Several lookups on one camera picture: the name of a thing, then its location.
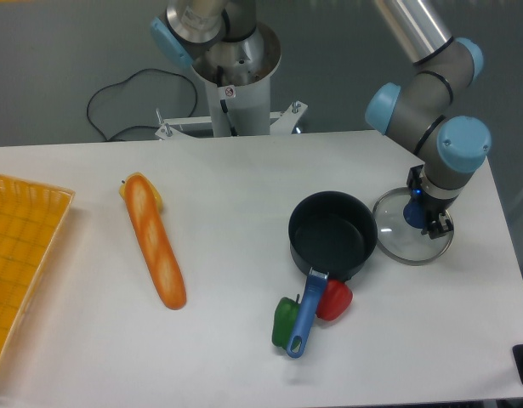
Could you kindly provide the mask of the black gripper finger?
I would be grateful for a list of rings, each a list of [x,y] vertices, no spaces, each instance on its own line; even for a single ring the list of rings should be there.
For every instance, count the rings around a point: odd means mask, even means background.
[[[424,221],[422,235],[427,235],[431,240],[453,232],[453,221],[448,211],[427,212]]]

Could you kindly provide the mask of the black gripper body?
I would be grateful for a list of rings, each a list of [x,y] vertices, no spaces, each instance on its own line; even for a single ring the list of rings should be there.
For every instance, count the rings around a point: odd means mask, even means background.
[[[410,196],[406,204],[406,221],[410,225],[424,225],[427,212],[448,211],[462,191],[461,188],[446,190],[435,185],[425,174],[424,166],[410,168],[406,187]]]

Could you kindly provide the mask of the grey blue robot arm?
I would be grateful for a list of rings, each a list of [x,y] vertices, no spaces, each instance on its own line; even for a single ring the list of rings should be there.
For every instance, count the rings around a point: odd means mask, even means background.
[[[453,230],[447,209],[491,148],[486,125],[445,110],[482,71],[480,48],[449,32],[428,1],[378,1],[416,68],[411,82],[383,85],[366,122],[421,160],[410,170],[404,218],[430,238]],[[268,135],[291,126],[270,118],[270,79],[281,60],[276,34],[261,24],[253,1],[171,1],[151,35],[176,66],[205,83],[215,136]]]

